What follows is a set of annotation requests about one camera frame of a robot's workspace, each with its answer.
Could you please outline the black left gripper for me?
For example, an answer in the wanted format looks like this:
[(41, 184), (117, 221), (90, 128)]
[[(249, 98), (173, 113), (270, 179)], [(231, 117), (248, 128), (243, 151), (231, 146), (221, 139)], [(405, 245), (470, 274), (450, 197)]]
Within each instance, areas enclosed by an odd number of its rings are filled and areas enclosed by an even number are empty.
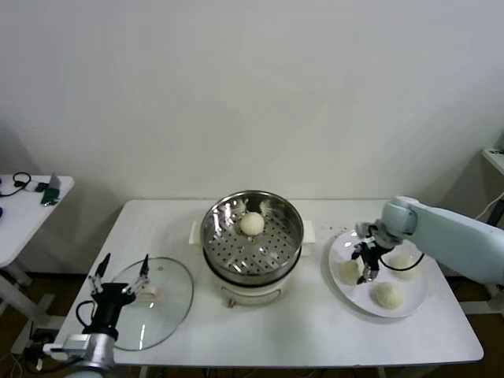
[(110, 254), (99, 263), (94, 275), (89, 275), (91, 297), (97, 307), (91, 320), (91, 333), (118, 335), (117, 322), (124, 306), (133, 303), (136, 295), (150, 282), (149, 255), (143, 259), (139, 276), (131, 283), (104, 283), (102, 277), (109, 264)]

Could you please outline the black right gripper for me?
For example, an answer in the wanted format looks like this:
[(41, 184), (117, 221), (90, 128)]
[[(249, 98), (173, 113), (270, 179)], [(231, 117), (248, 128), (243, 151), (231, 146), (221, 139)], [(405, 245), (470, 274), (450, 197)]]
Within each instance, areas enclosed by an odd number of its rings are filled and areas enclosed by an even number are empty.
[(373, 282), (378, 274), (380, 267), (380, 258), (385, 254), (385, 249), (375, 242), (361, 242), (354, 247), (354, 252), (351, 254), (352, 260), (363, 261), (364, 267), (361, 276), (357, 280), (357, 285)]

